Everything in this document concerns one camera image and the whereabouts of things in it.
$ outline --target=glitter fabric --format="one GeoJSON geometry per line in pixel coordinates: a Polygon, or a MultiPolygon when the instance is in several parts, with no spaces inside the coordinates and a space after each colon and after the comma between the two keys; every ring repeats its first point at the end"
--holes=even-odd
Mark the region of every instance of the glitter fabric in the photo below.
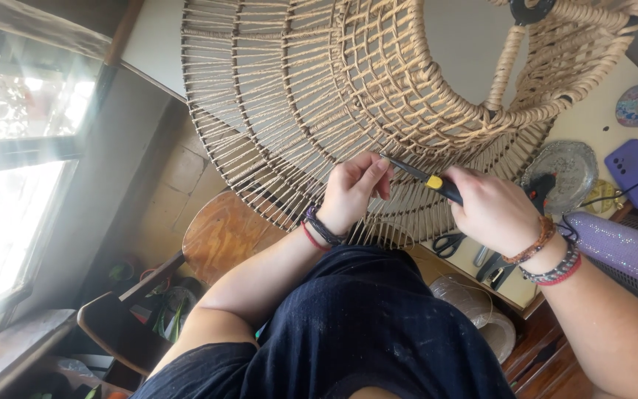
{"type": "Polygon", "coordinates": [[[566,218],[579,235],[580,252],[638,280],[638,230],[586,212],[566,218]]]}

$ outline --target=woman's left hand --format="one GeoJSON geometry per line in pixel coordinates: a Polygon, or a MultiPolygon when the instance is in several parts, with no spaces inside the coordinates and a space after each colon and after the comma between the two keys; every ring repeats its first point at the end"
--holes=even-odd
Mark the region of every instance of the woman's left hand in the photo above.
{"type": "Polygon", "coordinates": [[[334,234],[346,233],[366,214],[370,197],[390,199],[394,174],[389,160],[370,151],[336,165],[317,219],[334,234]]]}

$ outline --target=hand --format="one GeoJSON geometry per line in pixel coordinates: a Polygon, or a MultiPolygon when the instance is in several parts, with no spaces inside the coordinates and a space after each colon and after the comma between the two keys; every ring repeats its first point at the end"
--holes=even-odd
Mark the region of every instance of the hand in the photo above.
{"type": "Polygon", "coordinates": [[[372,152],[360,153],[334,167],[317,219],[334,234],[349,231],[368,210],[368,198],[391,197],[388,181],[395,172],[390,161],[372,152]]]}
{"type": "Polygon", "coordinates": [[[540,214],[521,187],[473,169],[452,166],[442,176],[455,183],[464,206],[452,205],[462,233],[507,257],[518,255],[540,236],[540,214]]]}

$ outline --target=spool of twine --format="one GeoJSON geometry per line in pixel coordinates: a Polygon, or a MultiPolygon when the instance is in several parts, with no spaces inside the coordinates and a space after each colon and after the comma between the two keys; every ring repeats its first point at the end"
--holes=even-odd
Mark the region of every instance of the spool of twine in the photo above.
{"type": "Polygon", "coordinates": [[[492,306],[489,295],[472,287],[471,281],[460,274],[438,278],[430,284],[430,290],[474,323],[500,364],[508,358],[516,343],[516,331],[511,320],[492,306]]]}

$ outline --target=window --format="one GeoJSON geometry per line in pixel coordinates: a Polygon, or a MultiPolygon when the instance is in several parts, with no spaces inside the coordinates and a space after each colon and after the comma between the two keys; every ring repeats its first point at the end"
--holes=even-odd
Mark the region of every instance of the window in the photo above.
{"type": "Polygon", "coordinates": [[[101,66],[0,31],[0,303],[31,289],[101,66]]]}

